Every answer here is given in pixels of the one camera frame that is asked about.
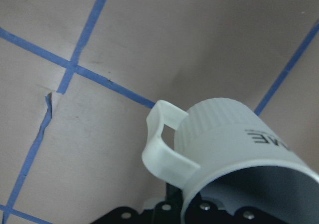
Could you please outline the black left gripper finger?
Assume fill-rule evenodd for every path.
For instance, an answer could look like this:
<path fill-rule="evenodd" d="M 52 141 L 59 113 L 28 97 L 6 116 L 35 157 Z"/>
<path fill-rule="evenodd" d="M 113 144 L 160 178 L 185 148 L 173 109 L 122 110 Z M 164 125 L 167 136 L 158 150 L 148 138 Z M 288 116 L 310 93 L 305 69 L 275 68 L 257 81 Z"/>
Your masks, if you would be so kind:
<path fill-rule="evenodd" d="M 166 211 L 169 215 L 169 223 L 179 224 L 181 219 L 180 212 L 182 207 L 182 190 L 166 183 L 165 200 L 170 206 L 170 210 Z"/>

